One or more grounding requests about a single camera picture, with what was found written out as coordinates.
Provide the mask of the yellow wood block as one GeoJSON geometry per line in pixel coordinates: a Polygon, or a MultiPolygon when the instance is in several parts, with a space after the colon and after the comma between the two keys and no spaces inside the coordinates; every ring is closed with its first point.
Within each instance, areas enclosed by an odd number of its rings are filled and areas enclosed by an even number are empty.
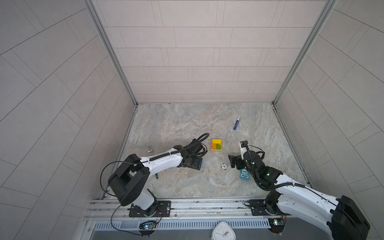
{"type": "Polygon", "coordinates": [[[221,139],[212,139],[212,145],[222,145],[221,139]]]}

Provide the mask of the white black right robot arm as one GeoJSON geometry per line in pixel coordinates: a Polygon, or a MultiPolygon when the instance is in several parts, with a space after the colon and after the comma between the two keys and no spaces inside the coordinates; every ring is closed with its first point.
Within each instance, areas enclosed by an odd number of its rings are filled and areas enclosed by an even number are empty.
{"type": "Polygon", "coordinates": [[[247,141],[239,143],[241,153],[229,155],[232,168],[246,170],[257,186],[268,192],[266,212],[278,212],[306,221],[323,230],[334,240],[365,240],[370,224],[354,200],[316,191],[282,171],[264,164],[265,152],[251,151],[247,141]]]}

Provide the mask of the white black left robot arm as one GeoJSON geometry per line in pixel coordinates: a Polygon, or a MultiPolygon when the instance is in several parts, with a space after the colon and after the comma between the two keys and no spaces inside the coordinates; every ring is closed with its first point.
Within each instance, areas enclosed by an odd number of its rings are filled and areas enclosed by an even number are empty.
{"type": "Polygon", "coordinates": [[[108,179],[108,185],[121,206],[133,204],[141,215],[153,216],[159,207],[157,198],[145,189],[148,178],[170,168],[200,170],[203,156],[208,152],[202,141],[202,138],[193,139],[185,147],[177,145],[151,157],[129,155],[108,179]]]}

